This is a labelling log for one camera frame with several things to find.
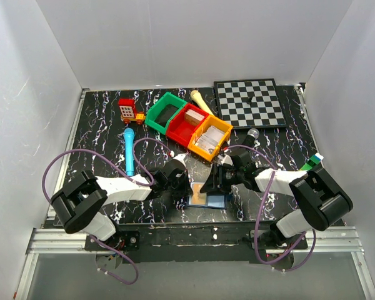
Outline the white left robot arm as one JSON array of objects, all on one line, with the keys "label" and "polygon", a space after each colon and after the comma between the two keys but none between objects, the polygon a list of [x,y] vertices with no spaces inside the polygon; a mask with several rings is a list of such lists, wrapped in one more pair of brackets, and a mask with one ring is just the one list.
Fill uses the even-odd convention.
[{"label": "white left robot arm", "polygon": [[115,235],[116,227],[109,217],[99,212],[103,206],[123,201],[149,201],[165,194],[179,198],[193,193],[185,157],[185,154],[178,154],[163,167],[151,170],[152,186],[137,184],[147,183],[147,175],[135,175],[128,180],[96,177],[91,171],[83,171],[51,197],[51,206],[66,233],[83,231],[107,241]]}]

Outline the navy blue card holder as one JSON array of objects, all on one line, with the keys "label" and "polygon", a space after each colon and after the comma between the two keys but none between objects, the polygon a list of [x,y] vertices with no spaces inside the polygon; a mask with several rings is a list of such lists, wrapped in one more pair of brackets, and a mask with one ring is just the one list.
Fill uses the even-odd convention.
[{"label": "navy blue card holder", "polygon": [[226,209],[228,201],[232,198],[231,194],[207,194],[206,206],[190,206],[187,201],[187,206],[195,208],[209,208],[209,209]]}]

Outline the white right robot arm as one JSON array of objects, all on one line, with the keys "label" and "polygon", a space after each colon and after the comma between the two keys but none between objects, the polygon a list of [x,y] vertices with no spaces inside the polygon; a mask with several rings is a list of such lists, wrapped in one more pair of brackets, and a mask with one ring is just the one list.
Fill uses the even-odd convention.
[{"label": "white right robot arm", "polygon": [[325,231],[353,209],[351,198],[319,161],[310,160],[308,169],[283,171],[256,166],[253,152],[244,145],[227,147],[212,165],[200,192],[229,194],[233,185],[242,184],[264,196],[276,193],[293,197],[297,209],[274,221],[268,231],[255,232],[254,245],[278,247],[303,232]]}]

